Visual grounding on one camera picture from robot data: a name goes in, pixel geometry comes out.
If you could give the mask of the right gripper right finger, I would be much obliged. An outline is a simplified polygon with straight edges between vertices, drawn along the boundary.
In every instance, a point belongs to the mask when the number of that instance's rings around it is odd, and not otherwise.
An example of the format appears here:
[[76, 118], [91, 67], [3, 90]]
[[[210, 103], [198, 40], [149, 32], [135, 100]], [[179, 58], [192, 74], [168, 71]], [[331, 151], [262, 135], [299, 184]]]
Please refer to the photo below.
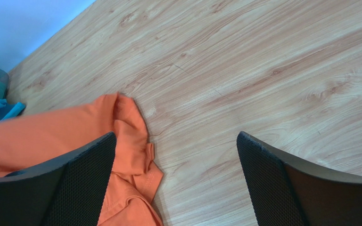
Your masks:
[[260, 226], [362, 226], [362, 176], [323, 167], [240, 132], [237, 150]]

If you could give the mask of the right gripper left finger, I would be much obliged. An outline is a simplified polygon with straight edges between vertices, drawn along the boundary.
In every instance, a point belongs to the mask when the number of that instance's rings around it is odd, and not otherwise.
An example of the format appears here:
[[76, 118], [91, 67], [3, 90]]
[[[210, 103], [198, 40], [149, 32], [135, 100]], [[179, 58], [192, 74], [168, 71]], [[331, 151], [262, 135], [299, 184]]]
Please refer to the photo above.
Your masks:
[[66, 154], [0, 177], [0, 226], [95, 226], [115, 159], [109, 132]]

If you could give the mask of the orange t shirt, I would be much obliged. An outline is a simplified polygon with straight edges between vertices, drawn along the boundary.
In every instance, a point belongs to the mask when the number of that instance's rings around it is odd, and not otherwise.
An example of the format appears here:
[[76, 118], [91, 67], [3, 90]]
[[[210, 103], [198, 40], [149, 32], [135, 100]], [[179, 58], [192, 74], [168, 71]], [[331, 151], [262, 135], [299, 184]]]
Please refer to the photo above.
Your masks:
[[92, 103], [0, 123], [0, 176], [42, 163], [114, 132], [115, 159], [100, 226], [160, 226], [151, 203], [163, 173], [137, 105], [110, 94]]

